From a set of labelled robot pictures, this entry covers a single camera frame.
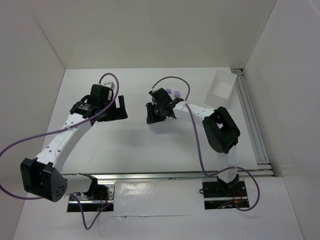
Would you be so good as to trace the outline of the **purple wood block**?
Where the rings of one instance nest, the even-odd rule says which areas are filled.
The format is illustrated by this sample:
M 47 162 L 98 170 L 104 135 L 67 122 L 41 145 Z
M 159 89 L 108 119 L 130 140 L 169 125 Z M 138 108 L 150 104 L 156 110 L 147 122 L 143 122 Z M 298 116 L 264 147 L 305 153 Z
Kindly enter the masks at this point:
M 169 94 L 169 95 L 172 95 L 174 92 L 171 90 L 171 89 L 166 89 L 166 92 Z
M 181 97 L 181 93 L 179 91 L 175 91 L 173 94 L 174 98 L 180 98 Z

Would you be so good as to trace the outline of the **white perforated metal bin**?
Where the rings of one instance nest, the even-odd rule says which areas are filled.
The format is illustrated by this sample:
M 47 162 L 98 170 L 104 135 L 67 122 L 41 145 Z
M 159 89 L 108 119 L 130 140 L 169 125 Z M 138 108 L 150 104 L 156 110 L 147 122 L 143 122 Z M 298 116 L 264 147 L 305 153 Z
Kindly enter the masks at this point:
M 204 99 L 206 105 L 225 107 L 231 96 L 237 75 L 224 70 L 217 70 Z

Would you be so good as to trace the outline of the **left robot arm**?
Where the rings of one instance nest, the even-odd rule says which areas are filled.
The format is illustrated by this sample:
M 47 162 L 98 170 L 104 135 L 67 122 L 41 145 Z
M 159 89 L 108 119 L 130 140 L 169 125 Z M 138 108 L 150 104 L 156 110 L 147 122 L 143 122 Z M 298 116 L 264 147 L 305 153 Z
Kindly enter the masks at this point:
M 94 84 L 90 94 L 76 102 L 62 131 L 33 159 L 25 158 L 21 165 L 24 190 L 51 202 L 64 195 L 83 194 L 93 199 L 107 188 L 87 173 L 62 176 L 64 164 L 81 138 L 96 122 L 123 120 L 128 117 L 122 95 L 115 97 L 112 82 Z

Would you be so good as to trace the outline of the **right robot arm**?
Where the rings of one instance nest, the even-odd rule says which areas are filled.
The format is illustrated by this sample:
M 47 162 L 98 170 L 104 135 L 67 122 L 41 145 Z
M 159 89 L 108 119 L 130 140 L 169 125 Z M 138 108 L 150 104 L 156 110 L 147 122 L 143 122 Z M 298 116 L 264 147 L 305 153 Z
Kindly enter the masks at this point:
M 235 152 L 241 133 L 228 110 L 223 106 L 212 109 L 189 104 L 180 97 L 172 99 L 163 88 L 151 90 L 149 95 L 151 102 L 146 104 L 146 122 L 155 124 L 167 118 L 190 121 L 199 155 L 201 147 L 197 127 L 202 127 L 209 146 L 222 163 L 222 170 L 216 174 L 218 188 L 224 194 L 234 192 L 239 182 Z

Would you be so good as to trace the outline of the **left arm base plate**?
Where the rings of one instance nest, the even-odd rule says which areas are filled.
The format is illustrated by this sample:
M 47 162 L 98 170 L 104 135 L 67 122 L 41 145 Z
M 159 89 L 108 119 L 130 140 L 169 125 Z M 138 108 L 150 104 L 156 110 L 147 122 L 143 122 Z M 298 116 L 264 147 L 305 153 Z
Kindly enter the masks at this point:
M 101 180 L 97 181 L 97 186 L 93 190 L 93 194 L 87 196 L 84 192 L 83 186 L 79 183 L 72 183 L 71 186 L 66 188 L 66 194 L 74 194 L 79 203 L 81 204 L 85 213 L 114 211 L 114 198 L 116 182 L 114 180 Z

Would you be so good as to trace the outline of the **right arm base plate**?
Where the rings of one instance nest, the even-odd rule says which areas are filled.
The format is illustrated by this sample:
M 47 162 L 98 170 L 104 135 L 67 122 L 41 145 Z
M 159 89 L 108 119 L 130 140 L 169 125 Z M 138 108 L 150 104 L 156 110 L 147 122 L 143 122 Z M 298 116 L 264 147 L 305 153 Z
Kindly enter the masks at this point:
M 240 180 L 230 191 L 221 190 L 217 181 L 205 181 L 199 193 L 203 195 L 205 210 L 234 209 L 237 204 L 239 208 L 250 207 L 243 180 Z

